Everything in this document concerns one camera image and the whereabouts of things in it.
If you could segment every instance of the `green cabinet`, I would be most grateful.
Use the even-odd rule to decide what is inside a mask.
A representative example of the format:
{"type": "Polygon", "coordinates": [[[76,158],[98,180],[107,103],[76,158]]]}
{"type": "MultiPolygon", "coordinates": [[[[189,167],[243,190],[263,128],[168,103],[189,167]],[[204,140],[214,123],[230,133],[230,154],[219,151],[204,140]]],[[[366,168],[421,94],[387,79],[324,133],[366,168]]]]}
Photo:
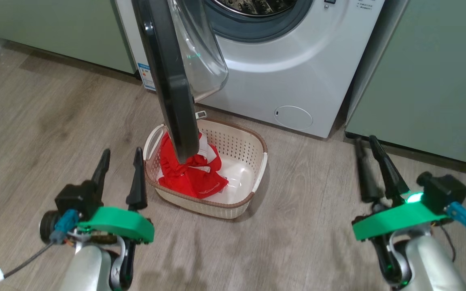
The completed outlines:
{"type": "Polygon", "coordinates": [[[114,0],[0,0],[0,38],[136,71],[114,0]]]}
{"type": "Polygon", "coordinates": [[[409,1],[346,131],[466,162],[466,2],[409,1]]]}

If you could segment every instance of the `green light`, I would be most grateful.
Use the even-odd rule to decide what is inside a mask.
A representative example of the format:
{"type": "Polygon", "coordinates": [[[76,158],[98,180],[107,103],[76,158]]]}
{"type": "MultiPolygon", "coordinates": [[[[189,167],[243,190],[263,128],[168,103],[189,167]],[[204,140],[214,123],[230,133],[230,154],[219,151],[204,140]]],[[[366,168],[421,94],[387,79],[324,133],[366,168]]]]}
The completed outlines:
{"type": "Polygon", "coordinates": [[[409,197],[407,197],[407,200],[405,202],[406,203],[418,202],[418,201],[422,200],[422,195],[423,194],[424,194],[424,192],[418,192],[418,193],[411,194],[409,197]]]}

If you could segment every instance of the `wooden floor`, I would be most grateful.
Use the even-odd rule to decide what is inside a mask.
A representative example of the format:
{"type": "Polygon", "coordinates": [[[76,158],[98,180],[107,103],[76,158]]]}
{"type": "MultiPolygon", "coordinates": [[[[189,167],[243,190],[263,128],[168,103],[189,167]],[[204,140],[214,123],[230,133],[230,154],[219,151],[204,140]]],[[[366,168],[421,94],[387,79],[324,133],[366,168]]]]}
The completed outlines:
{"type": "MultiPolygon", "coordinates": [[[[388,290],[369,242],[354,239],[359,201],[353,146],[342,131],[314,139],[208,110],[257,131],[269,147],[259,192],[235,221],[203,217],[161,200],[148,187],[142,213],[155,241],[136,250],[131,290],[388,290]]],[[[0,55],[0,267],[17,266],[43,243],[38,223],[67,183],[92,175],[111,148],[104,203],[125,207],[133,155],[163,118],[157,97],[132,77],[81,61],[10,46],[0,55]]],[[[391,155],[412,190],[422,171],[466,173],[391,155]]],[[[466,280],[466,230],[447,227],[466,280]]],[[[435,236],[447,247],[438,230],[435,236]]],[[[0,283],[2,291],[57,290],[74,254],[52,247],[0,283]]]]}

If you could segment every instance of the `green plastic part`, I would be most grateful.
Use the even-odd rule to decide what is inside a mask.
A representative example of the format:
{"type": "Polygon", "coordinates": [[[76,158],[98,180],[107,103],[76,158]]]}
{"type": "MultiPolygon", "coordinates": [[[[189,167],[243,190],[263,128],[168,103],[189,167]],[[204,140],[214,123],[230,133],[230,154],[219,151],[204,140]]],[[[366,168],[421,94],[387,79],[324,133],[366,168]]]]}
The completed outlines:
{"type": "Polygon", "coordinates": [[[99,230],[132,239],[139,243],[154,241],[154,226],[141,214],[116,207],[100,207],[89,221],[77,227],[83,232],[99,230]]]}
{"type": "Polygon", "coordinates": [[[444,218],[447,218],[447,215],[436,215],[421,202],[407,203],[373,214],[355,223],[353,229],[355,238],[357,240],[364,240],[444,218]]]}

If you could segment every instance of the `laundry basket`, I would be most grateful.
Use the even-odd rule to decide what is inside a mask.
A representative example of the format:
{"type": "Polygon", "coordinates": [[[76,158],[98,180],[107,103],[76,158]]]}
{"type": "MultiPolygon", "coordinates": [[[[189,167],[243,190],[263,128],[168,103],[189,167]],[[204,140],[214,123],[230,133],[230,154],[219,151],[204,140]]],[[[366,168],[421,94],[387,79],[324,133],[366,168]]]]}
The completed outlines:
{"type": "Polygon", "coordinates": [[[239,217],[248,207],[264,175],[267,145],[259,134],[238,125],[202,119],[197,121],[197,125],[207,135],[208,142],[217,147],[222,160],[218,173],[228,179],[228,186],[205,199],[196,199],[161,186],[158,182],[161,177],[159,153],[161,138],[167,132],[163,124],[156,127],[146,140],[145,179],[170,203],[211,217],[239,217]]]}

